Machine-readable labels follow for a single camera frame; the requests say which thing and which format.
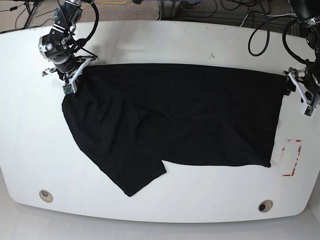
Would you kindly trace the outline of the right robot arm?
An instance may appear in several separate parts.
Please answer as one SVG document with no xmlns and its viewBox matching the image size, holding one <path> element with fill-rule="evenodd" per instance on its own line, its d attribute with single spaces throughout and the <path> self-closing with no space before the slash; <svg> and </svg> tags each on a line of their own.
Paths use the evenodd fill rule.
<svg viewBox="0 0 320 240">
<path fill-rule="evenodd" d="M 99 23 L 99 11 L 93 0 L 86 3 L 93 8 L 95 21 L 89 35 L 78 40 L 74 39 L 76 24 L 81 19 L 83 0 L 66 0 L 58 4 L 54 13 L 54 23 L 49 34 L 39 39 L 38 49 L 42 57 L 54 64 L 47 68 L 42 76 L 50 75 L 62 85 L 65 95 L 77 92 L 77 80 L 83 69 L 98 56 L 84 48 L 93 37 Z"/>
</svg>

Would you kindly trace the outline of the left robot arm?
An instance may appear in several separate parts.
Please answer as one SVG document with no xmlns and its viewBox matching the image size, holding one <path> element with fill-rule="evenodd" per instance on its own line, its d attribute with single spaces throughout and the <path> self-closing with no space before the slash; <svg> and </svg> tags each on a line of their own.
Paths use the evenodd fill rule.
<svg viewBox="0 0 320 240">
<path fill-rule="evenodd" d="M 289 2 L 296 15 L 282 33 L 282 43 L 285 50 L 299 63 L 305 65 L 301 83 L 310 93 L 309 105 L 316 107 L 320 101 L 320 2 L 318 0 L 291 0 Z M 296 55 L 287 44 L 287 32 L 295 24 L 305 27 L 305 38 L 308 46 L 314 50 L 315 60 L 302 59 Z"/>
</svg>

